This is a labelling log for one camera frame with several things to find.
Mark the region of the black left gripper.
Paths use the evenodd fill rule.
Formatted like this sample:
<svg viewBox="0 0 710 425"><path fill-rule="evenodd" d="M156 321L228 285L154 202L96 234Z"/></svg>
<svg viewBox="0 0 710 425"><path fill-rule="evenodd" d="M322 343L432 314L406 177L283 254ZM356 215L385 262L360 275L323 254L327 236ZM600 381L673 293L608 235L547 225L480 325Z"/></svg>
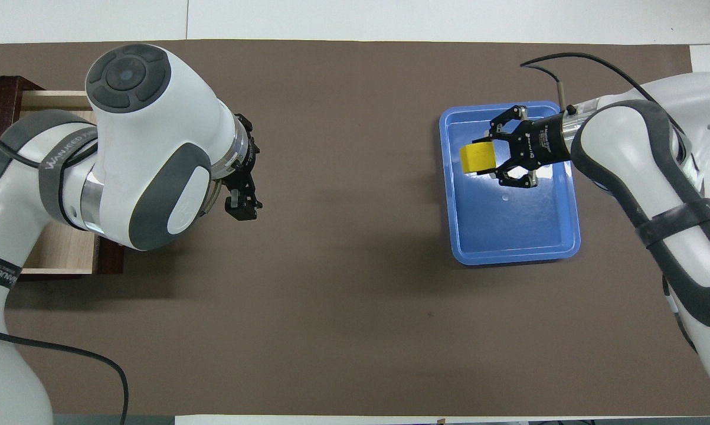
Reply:
<svg viewBox="0 0 710 425"><path fill-rule="evenodd" d="M224 202L224 210L238 221L257 219L257 210L262 209L262 202L258 201L256 186L251 172L257 162L257 147L252 137L253 124L241 113L234 117L241 124L246 133L238 133L235 137L238 143L238 157L235 160L235 172L221 179L221 183L228 190L228 197Z"/></svg>

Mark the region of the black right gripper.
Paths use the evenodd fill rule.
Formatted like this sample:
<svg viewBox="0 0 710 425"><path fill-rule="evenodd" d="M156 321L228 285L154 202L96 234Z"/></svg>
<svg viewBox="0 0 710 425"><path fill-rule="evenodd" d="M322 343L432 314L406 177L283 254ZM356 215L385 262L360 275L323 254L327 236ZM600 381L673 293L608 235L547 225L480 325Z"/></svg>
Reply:
<svg viewBox="0 0 710 425"><path fill-rule="evenodd" d="M510 158L490 172L499 186L535 188L538 186L536 169L571 160L570 149L566 147L563 135L563 118L562 114L554 114L530 120L527 106L515 104L490 121L487 132L489 142L500 140L522 144L521 161L519 158ZM511 121L519 122L518 127L513 132L505 132L504 126Z"/></svg>

